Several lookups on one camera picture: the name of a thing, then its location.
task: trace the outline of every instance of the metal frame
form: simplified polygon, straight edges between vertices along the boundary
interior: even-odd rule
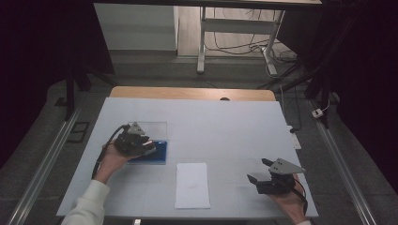
[[[67,140],[74,122],[84,106],[87,96],[87,93],[82,94],[82,98],[79,99],[76,110],[71,115],[70,119],[62,124],[52,145],[50,146],[43,160],[40,162],[40,165],[38,166],[38,169],[36,170],[32,180],[26,187],[26,190],[20,198],[20,201],[12,212],[7,224],[24,224],[27,216],[30,213],[30,210],[33,207],[33,204],[35,203],[35,200],[44,186],[48,175],[50,174],[53,165],[55,164],[59,153],[61,152],[62,147],[64,146],[65,141]]]
[[[202,7],[200,21],[200,44],[198,53],[197,73],[205,72],[205,32],[219,33],[238,33],[238,34],[259,34],[269,35],[266,48],[262,49],[262,54],[267,63],[269,75],[277,75],[275,65],[272,62],[270,52],[284,15],[284,11],[279,11],[274,22],[270,21],[245,21],[230,19],[206,18],[206,7]]]
[[[309,104],[310,111],[313,111],[314,107],[311,104],[311,101],[308,100],[307,102]],[[363,196],[360,187],[358,187],[354,176],[349,170],[338,145],[334,141],[333,136],[331,135],[330,131],[324,127],[323,123],[320,120],[316,120],[316,125],[329,150],[330,157],[333,159],[337,171],[340,174],[340,177],[342,177],[345,188],[353,200],[353,203],[358,211],[362,223],[366,225],[376,225],[377,223],[375,221],[375,216],[373,215],[369,204],[366,202],[366,199]]]
[[[330,3],[286,3],[251,0],[94,0],[93,3],[182,6],[182,7],[209,7],[209,8],[255,8],[274,10],[323,10],[331,8],[349,8],[348,4]]]

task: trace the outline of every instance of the white cabinet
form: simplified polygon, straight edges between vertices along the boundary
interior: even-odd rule
[[[178,7],[95,4],[108,50],[177,48]]]

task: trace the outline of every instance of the aluminum rail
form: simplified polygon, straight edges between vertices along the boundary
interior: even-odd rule
[[[88,94],[82,93],[78,99],[78,105],[70,117],[68,121],[65,121],[61,128],[59,129],[56,137],[44,156],[43,160],[40,162],[38,169],[35,172],[32,180],[24,191],[20,201],[14,209],[9,221],[7,224],[9,225],[17,225],[24,224],[27,216],[29,215],[30,210],[35,203],[50,171],[58,158],[58,155],[64,146],[65,141],[73,127],[74,122],[76,121],[79,113],[87,99]]]
[[[314,110],[311,101],[308,101],[311,111]],[[346,190],[348,194],[353,199],[354,205],[358,211],[360,219],[364,225],[376,225],[375,217],[369,207],[369,204],[366,202],[362,191],[358,187],[351,171],[349,170],[344,157],[334,141],[333,136],[330,131],[326,129],[320,120],[316,120],[316,125],[319,129],[319,132],[329,150],[330,156],[336,165],[337,171],[342,177]]]

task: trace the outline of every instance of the dark background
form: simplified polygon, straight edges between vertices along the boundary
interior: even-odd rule
[[[331,90],[341,99],[338,113],[398,191],[398,146],[393,137],[398,121],[395,12],[391,2],[370,1],[329,72]],[[82,64],[107,73],[113,69],[90,2],[3,0],[0,18],[3,166],[36,120],[49,86],[65,80],[71,69],[81,69]],[[322,49],[331,28],[341,22],[323,15],[313,50]]]

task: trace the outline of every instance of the table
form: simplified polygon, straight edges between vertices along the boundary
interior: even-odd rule
[[[251,96],[253,92],[258,93],[257,97]],[[239,100],[220,101],[219,97]],[[155,87],[117,87],[105,100],[58,216],[64,216],[73,200],[88,186],[101,145],[116,127],[129,121],[167,122],[167,163],[125,165],[116,172],[108,182],[111,192],[104,205],[106,216],[283,218],[276,204],[259,195],[246,176],[269,178],[261,158],[284,158],[299,165],[281,107],[274,96],[264,90]],[[176,165],[181,162],[207,164],[210,209],[174,208]],[[317,217],[304,175],[299,179],[308,193],[307,216]]]

